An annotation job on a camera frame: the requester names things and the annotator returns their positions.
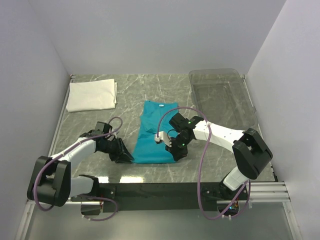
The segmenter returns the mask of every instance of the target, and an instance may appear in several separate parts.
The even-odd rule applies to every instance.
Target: white cloth
[[[116,98],[117,83],[114,79],[71,82],[66,109],[68,112],[114,109]]]

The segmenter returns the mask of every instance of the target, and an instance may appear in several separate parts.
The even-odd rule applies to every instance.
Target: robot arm
[[[65,150],[51,157],[39,157],[35,162],[28,186],[28,199],[34,200],[33,189],[40,170],[49,161],[61,154],[62,157],[51,164],[41,176],[40,183],[37,187],[39,201],[61,207],[66,203],[68,198],[80,194],[99,196],[99,180],[97,177],[80,175],[71,178],[71,171],[76,168],[83,159],[97,151],[109,154],[110,160],[115,163],[131,163],[133,157],[126,149],[122,139],[117,138],[116,135],[90,139],[95,136],[110,133],[111,131],[111,125],[104,122],[97,122],[95,129],[83,133],[74,144]]]
[[[206,141],[211,128],[210,142],[234,153],[237,166],[222,180],[223,185],[235,191],[248,179],[257,179],[259,174],[273,157],[270,149],[259,133],[249,128],[247,131],[234,130],[206,122],[202,117],[194,116],[190,120],[180,113],[169,121],[178,132],[176,137],[169,137],[165,132],[155,135],[156,143],[165,143],[165,149],[178,161],[188,154],[187,145],[192,139]]]

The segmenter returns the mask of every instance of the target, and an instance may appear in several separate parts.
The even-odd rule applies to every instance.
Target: gray marble surface
[[[192,90],[187,74],[105,74],[75,75],[73,82],[90,82],[115,79],[117,82],[117,104],[115,109],[67,112],[64,110],[60,131],[55,142],[54,153],[73,144],[81,135],[93,129],[97,121],[107,122],[113,116],[123,119],[118,136],[123,139],[129,152],[133,152],[140,128],[140,115],[145,100],[173,103],[194,107]],[[184,117],[196,115],[190,110],[181,110]],[[96,152],[84,159],[72,171],[74,177],[87,174],[101,177],[110,183],[171,183],[196,182],[204,141],[192,141],[188,145],[188,156],[172,164],[115,164],[108,154]],[[202,167],[202,182],[219,182],[236,166],[234,155],[228,150],[211,144]],[[268,165],[257,181],[273,182],[273,169]]]

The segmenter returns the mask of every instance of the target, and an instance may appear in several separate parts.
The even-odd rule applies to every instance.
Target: transparent container
[[[189,79],[193,102],[210,122],[236,130],[257,129],[255,110],[236,70],[194,70]]]

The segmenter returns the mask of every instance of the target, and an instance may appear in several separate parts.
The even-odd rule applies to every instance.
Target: folded garment
[[[66,109],[68,112],[114,109],[116,97],[117,83],[114,79],[71,82]]]
[[[143,115],[140,116],[140,130],[132,154],[134,162],[136,164],[175,163],[172,154],[166,151],[165,143],[162,142],[160,144],[156,144],[155,134],[157,133],[158,123],[163,114],[176,107],[178,107],[178,104],[176,102],[144,102]],[[174,110],[164,117],[160,126],[160,131],[165,131],[167,133],[169,130],[173,129],[173,127],[169,124],[169,120],[177,112],[178,110]],[[175,137],[177,133],[175,131],[172,131],[170,132],[170,135],[172,137]]]

